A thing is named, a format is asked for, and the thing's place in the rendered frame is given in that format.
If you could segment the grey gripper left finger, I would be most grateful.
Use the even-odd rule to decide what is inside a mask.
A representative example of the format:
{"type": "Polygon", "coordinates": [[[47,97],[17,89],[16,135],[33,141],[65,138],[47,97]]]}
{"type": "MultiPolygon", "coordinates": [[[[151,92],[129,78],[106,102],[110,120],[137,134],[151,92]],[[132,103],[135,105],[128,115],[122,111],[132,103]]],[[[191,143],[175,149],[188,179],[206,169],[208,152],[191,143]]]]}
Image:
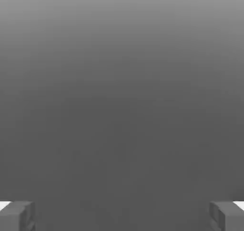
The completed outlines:
{"type": "Polygon", "coordinates": [[[36,231],[35,203],[0,201],[0,231],[36,231]]]}

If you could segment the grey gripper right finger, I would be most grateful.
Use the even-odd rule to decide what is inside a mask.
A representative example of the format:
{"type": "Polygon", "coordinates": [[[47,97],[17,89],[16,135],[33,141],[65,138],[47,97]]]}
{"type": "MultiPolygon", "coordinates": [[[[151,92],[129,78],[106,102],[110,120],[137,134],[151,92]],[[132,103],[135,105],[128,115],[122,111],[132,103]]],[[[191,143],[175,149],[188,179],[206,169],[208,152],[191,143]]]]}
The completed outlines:
{"type": "Polygon", "coordinates": [[[208,231],[244,231],[244,201],[212,201],[208,213],[208,231]]]}

